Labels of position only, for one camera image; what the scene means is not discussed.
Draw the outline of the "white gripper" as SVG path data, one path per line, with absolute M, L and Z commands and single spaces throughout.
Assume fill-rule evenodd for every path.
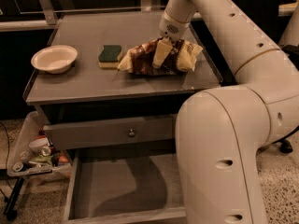
M 172 41 L 180 40 L 188 27 L 188 22 L 184 23 L 175 21 L 166 12 L 163 13 L 159 24 L 159 29 L 160 36 L 164 38 L 162 40 L 159 40 L 157 43 L 152 62 L 152 66 L 154 68 L 160 68 L 168 54 L 171 52 L 173 46 L 170 39 Z

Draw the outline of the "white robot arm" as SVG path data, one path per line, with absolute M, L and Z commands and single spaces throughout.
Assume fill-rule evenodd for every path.
M 299 126 L 299 72 L 232 0 L 169 0 L 160 33 L 182 38 L 195 13 L 234 86 L 197 92 L 180 108 L 176 151 L 188 224 L 267 224 L 256 152 Z

